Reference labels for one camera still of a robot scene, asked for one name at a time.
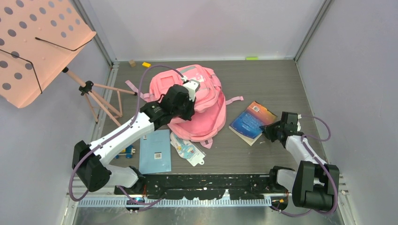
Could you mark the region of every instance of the barcode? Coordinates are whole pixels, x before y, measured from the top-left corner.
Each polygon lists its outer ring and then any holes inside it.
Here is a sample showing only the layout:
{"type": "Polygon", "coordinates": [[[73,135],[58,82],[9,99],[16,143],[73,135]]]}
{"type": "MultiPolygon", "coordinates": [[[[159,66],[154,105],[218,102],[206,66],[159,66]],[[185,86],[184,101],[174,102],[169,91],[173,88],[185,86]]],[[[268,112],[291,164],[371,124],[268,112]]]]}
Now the barcode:
{"type": "Polygon", "coordinates": [[[155,152],[155,159],[161,159],[161,152],[155,152]]]}

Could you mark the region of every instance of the gray wall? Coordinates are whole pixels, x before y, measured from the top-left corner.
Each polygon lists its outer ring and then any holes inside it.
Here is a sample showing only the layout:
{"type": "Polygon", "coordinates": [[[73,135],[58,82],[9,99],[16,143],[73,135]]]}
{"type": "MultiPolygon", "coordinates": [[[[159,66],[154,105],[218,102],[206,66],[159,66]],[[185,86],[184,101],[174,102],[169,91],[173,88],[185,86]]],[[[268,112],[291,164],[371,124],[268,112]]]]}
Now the gray wall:
{"type": "MultiPolygon", "coordinates": [[[[109,68],[89,43],[68,66],[105,83],[109,68]]],[[[94,118],[78,85],[61,73],[32,104],[0,98],[0,224],[56,225],[72,171],[73,146],[89,141],[94,118]]]]}
{"type": "Polygon", "coordinates": [[[396,0],[336,0],[298,62],[359,224],[397,224],[397,11],[396,0]]]}
{"type": "Polygon", "coordinates": [[[293,58],[323,2],[86,1],[122,61],[293,58]]]}

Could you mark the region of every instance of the pink backpack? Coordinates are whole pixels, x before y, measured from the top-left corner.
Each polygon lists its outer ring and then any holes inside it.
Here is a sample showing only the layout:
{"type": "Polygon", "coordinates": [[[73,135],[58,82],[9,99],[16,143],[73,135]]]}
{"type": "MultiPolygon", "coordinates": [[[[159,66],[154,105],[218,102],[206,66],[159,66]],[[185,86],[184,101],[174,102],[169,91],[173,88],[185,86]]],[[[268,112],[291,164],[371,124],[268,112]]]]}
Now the pink backpack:
{"type": "MultiPolygon", "coordinates": [[[[234,97],[226,101],[221,91],[221,82],[212,69],[191,65],[177,70],[189,80],[199,81],[200,88],[196,92],[195,114],[192,116],[192,120],[185,121],[181,118],[174,118],[168,126],[179,138],[200,142],[209,149],[213,144],[212,137],[225,125],[226,105],[236,100],[243,100],[243,97],[234,97]]],[[[138,89],[130,81],[126,81],[126,84],[133,91],[138,92],[138,89]]],[[[169,87],[174,84],[183,84],[176,72],[169,70],[159,73],[152,78],[149,93],[140,93],[140,97],[147,102],[155,101],[161,97],[161,94],[166,94],[169,87]]]]}

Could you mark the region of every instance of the pink perforated panel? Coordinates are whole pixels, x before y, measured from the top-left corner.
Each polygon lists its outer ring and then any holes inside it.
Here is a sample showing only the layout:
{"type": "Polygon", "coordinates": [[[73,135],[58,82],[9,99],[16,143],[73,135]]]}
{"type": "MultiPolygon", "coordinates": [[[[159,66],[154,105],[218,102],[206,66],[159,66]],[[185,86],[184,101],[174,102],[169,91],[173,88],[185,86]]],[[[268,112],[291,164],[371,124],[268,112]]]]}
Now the pink perforated panel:
{"type": "MultiPolygon", "coordinates": [[[[95,36],[68,0],[1,0],[0,49],[30,60],[44,90],[82,50],[72,52],[35,37],[76,49],[95,36]]],[[[18,108],[40,88],[32,65],[0,52],[0,94],[18,108]]]]}

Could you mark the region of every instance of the gray wooden tabletop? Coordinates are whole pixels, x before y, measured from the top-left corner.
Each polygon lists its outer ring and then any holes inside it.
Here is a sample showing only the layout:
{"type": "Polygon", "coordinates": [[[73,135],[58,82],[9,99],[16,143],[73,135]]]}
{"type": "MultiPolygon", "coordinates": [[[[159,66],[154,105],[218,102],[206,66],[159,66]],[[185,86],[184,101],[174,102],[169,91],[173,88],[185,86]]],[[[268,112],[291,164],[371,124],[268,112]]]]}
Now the gray wooden tabletop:
{"type": "MultiPolygon", "coordinates": [[[[237,101],[227,106],[227,122],[224,128],[214,137],[211,149],[198,146],[206,153],[204,165],[193,167],[186,159],[182,159],[171,147],[170,173],[268,173],[275,166],[286,166],[297,169],[298,165],[291,154],[279,142],[271,143],[262,135],[258,141],[249,146],[236,136],[228,125],[252,102],[257,101],[280,118],[282,111],[311,115],[308,100],[299,77],[296,65],[292,60],[257,60],[257,61],[167,61],[151,62],[152,65],[163,64],[174,68],[199,64],[211,68],[222,83],[222,91],[227,99],[243,96],[244,101],[237,101]]],[[[124,83],[130,80],[138,86],[145,68],[141,63],[131,68],[128,62],[121,62],[117,73],[115,87],[127,89],[124,83]]],[[[143,92],[148,92],[152,77],[166,69],[154,68],[144,78],[143,92]]],[[[131,119],[138,97],[121,93],[123,117],[120,123],[131,119]]],[[[114,92],[110,103],[118,107],[117,95],[114,92]]],[[[303,118],[302,131],[306,134],[318,135],[312,119],[303,118]]],[[[107,117],[102,135],[117,128],[107,117]]],[[[309,140],[312,148],[323,157],[323,150],[315,140],[309,140]]],[[[111,164],[118,166],[139,166],[139,140],[134,143],[136,154],[132,159],[120,157],[111,164]]]]}

